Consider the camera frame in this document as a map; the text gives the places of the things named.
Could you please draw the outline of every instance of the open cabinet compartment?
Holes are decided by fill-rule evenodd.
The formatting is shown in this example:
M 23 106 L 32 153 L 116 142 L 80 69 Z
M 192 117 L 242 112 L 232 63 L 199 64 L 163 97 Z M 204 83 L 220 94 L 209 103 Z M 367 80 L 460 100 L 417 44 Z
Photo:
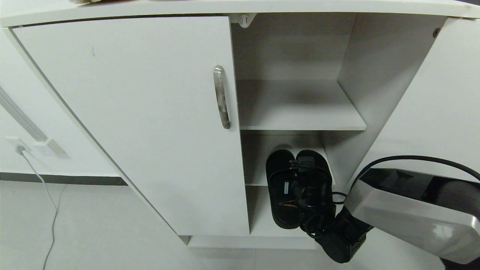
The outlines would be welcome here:
M 325 157 L 344 191 L 415 76 L 445 16 L 262 13 L 231 24 L 250 236 L 189 246 L 312 249 L 272 218 L 265 162 L 276 149 Z

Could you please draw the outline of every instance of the white wall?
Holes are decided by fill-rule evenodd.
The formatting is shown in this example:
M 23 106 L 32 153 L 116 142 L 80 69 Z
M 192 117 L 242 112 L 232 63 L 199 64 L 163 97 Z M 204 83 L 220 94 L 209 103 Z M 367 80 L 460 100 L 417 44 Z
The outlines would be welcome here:
M 27 66 L 4 32 L 0 33 L 0 85 L 30 119 L 69 155 L 67 159 L 42 156 L 31 147 L 35 140 L 0 106 L 0 172 L 32 173 L 5 136 L 22 139 L 39 173 L 118 176 Z

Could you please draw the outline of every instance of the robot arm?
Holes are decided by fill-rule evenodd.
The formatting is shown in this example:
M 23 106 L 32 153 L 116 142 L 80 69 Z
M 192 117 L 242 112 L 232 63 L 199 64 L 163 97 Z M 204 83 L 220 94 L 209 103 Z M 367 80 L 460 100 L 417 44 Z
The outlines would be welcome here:
M 348 262 L 375 227 L 437 255 L 448 270 L 480 269 L 480 184 L 371 169 L 400 159 L 443 163 L 480 180 L 477 172 L 448 160 L 396 156 L 374 161 L 360 172 L 330 229 L 317 231 L 316 242 L 334 261 Z

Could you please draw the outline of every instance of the cabinet top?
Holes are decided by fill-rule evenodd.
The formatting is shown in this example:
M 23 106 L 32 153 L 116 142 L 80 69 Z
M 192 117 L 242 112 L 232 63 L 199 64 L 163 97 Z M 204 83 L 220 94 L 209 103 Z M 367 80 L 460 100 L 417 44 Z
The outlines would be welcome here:
M 455 0 L 133 0 L 76 5 L 68 0 L 2 0 L 2 27 L 105 17 L 246 12 L 381 12 L 480 18 Z

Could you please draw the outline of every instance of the tile floor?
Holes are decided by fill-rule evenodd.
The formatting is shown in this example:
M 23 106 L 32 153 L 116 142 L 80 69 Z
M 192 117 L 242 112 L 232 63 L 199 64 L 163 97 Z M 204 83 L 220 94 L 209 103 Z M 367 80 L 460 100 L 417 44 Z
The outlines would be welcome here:
M 187 248 L 127 186 L 48 184 L 60 211 L 48 270 L 443 270 L 379 230 L 348 264 L 319 250 Z M 41 269 L 54 209 L 40 183 L 0 181 L 0 269 Z

